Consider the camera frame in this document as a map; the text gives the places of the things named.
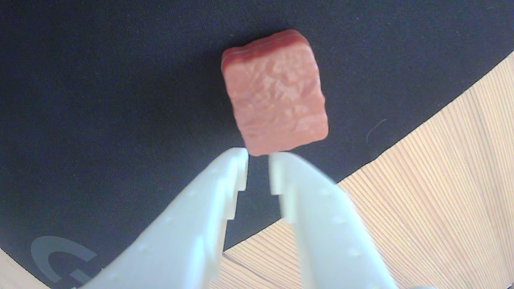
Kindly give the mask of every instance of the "wood grain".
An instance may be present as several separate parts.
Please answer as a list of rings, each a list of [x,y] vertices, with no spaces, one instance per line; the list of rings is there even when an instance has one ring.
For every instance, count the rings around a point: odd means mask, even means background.
[[[514,281],[514,53],[339,183],[400,288]],[[282,220],[224,252],[211,288],[300,288]],[[0,289],[47,288],[0,250]]]

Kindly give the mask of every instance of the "logo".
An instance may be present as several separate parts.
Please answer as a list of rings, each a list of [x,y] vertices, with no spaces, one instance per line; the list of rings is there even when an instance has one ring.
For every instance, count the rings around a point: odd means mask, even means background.
[[[62,279],[62,277],[52,269],[50,262],[48,261],[48,257],[55,252],[72,254],[85,262],[96,256],[96,254],[88,248],[65,238],[43,236],[35,239],[30,246],[32,259],[38,266],[39,270],[41,270],[41,272],[54,283],[57,283]],[[81,284],[85,284],[91,280],[90,276],[78,269],[71,272],[69,275]]]

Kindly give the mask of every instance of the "reddish cube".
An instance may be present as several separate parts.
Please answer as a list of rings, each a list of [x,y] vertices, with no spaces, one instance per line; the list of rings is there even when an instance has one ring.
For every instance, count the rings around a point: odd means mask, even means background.
[[[251,155],[290,150],[327,136],[318,65],[298,31],[227,49],[222,72]]]

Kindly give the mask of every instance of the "mouse pad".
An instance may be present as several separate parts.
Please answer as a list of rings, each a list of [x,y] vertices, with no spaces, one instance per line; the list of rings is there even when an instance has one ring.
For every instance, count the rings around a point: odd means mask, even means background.
[[[225,49],[286,29],[309,40],[329,134],[293,152],[337,182],[514,49],[512,1],[47,1],[0,15],[0,247],[65,289],[244,145]],[[267,156],[250,157],[225,249],[279,218]]]

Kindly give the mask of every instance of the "white plastic claw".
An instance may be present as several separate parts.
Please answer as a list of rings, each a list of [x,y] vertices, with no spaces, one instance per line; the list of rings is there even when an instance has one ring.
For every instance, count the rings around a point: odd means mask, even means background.
[[[287,152],[269,158],[271,193],[292,223],[304,288],[397,289],[349,196]]]
[[[246,189],[248,152],[232,148],[203,170],[151,225],[82,289],[207,288],[217,280],[227,220]]]

